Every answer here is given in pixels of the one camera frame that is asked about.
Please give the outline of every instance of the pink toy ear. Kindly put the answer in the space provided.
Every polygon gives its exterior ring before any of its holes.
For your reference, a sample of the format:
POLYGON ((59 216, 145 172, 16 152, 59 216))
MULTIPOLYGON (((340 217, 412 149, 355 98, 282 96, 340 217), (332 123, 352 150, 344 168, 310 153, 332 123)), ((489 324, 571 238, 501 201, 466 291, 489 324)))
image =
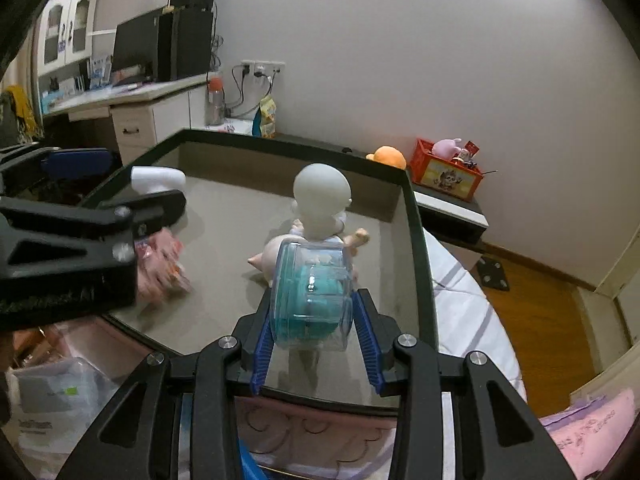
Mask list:
POLYGON ((247 263, 251 264, 258 270, 262 270, 262 253, 252 256, 247 260, 247 263))

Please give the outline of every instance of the orange plush toy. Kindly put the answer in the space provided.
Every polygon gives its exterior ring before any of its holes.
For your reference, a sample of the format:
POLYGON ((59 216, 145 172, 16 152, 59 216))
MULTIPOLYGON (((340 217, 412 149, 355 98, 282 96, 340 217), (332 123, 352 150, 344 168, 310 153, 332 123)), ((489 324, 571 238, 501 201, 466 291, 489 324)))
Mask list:
POLYGON ((404 156, 391 146, 382 146, 381 148, 378 148, 375 153, 369 153, 369 155, 367 155, 367 160, 375 160, 376 162, 393 166, 399 170, 406 169, 406 160, 404 160, 404 156))

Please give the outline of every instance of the wall socket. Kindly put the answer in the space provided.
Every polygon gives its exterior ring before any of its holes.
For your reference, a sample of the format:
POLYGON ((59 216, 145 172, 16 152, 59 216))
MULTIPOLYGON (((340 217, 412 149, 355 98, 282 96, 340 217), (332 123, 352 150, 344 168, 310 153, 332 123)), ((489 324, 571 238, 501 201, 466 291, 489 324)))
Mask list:
POLYGON ((262 70, 266 75, 271 76, 274 72, 281 77, 285 64, 281 61, 260 61, 255 59, 243 59, 240 64, 249 65, 249 74, 253 75, 257 70, 262 70))

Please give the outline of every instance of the silver bolt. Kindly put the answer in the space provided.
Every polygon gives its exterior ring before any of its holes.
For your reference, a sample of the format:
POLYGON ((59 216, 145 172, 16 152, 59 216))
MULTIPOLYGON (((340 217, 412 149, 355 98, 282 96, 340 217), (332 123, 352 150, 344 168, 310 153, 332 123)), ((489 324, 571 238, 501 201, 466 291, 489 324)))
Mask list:
POLYGON ((131 209, 129 209, 128 207, 121 205, 118 206, 116 209, 113 210, 113 213, 116 216, 119 216, 120 218, 126 218, 127 216, 129 216, 131 214, 131 209))
POLYGON ((398 344, 405 348, 411 348, 415 346, 418 340, 411 334, 402 334, 398 336, 398 344))
POLYGON ((158 366, 164 362, 164 354, 162 352, 151 352, 146 356, 146 364, 150 366, 158 366))
POLYGON ((111 250, 111 254, 116 259, 116 261, 124 264, 126 262, 130 262, 136 257, 136 251, 133 250, 130 244, 115 244, 113 249, 111 250))
POLYGON ((486 364, 486 355, 483 354, 482 352, 478 352, 478 351, 471 352, 471 354, 469 354, 469 359, 473 364, 478 366, 482 366, 486 364))
POLYGON ((225 335, 218 340, 218 346, 220 348, 228 349, 233 348, 238 344, 238 339, 233 337, 232 335, 225 335))

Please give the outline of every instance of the red packet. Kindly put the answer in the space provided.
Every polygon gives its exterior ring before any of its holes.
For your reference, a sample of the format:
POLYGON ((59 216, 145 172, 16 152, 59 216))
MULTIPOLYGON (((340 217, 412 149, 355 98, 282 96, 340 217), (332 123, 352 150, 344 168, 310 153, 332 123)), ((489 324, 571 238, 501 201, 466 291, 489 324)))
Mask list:
POLYGON ((473 157, 477 152, 480 151, 480 148, 478 148, 474 143, 469 141, 468 143, 465 144, 465 150, 467 150, 469 152, 469 155, 473 157))

